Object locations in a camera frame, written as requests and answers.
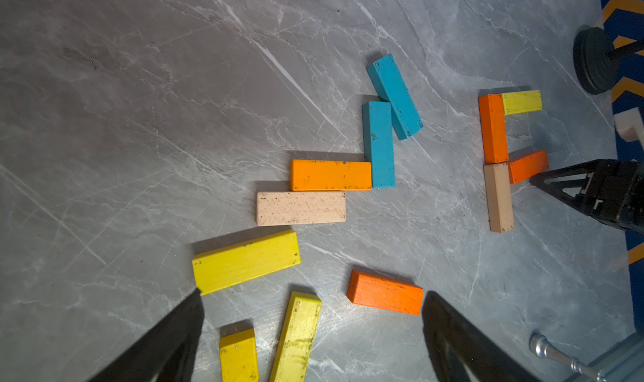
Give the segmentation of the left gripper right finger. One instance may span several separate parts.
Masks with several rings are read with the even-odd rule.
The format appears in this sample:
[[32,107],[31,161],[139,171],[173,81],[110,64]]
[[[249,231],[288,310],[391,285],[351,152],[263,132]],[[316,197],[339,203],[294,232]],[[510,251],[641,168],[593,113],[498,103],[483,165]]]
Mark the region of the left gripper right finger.
[[422,308],[424,340],[439,381],[536,381],[442,296],[430,291]]

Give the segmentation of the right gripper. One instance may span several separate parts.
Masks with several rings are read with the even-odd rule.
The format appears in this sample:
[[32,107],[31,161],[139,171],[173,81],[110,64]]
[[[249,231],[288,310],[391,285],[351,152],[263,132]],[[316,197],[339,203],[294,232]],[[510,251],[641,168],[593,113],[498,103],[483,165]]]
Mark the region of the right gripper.
[[643,163],[592,160],[541,172],[529,183],[616,229],[643,233]]

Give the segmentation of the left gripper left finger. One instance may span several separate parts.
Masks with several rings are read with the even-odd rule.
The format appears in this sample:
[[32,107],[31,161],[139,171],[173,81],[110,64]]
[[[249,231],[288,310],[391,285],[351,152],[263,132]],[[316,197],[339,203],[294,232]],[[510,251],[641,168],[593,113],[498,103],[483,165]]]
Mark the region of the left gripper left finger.
[[190,381],[205,312],[194,290],[92,381]]

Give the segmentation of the teal block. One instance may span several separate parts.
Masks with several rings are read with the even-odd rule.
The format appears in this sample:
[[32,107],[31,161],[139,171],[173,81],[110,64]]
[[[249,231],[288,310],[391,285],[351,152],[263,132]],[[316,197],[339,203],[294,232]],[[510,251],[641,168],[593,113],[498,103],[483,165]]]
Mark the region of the teal block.
[[424,127],[393,55],[378,59],[367,68],[380,97],[392,106],[392,126],[399,140],[407,140]]
[[395,187],[392,110],[390,103],[369,101],[362,105],[364,150],[372,164],[374,189]]

